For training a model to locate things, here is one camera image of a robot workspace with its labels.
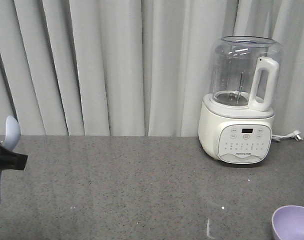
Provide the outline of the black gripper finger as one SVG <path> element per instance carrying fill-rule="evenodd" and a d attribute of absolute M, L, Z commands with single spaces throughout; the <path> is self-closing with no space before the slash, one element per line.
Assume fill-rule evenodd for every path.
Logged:
<path fill-rule="evenodd" d="M 28 155 L 13 152 L 0 144 L 0 171 L 19 170 L 26 167 Z"/>

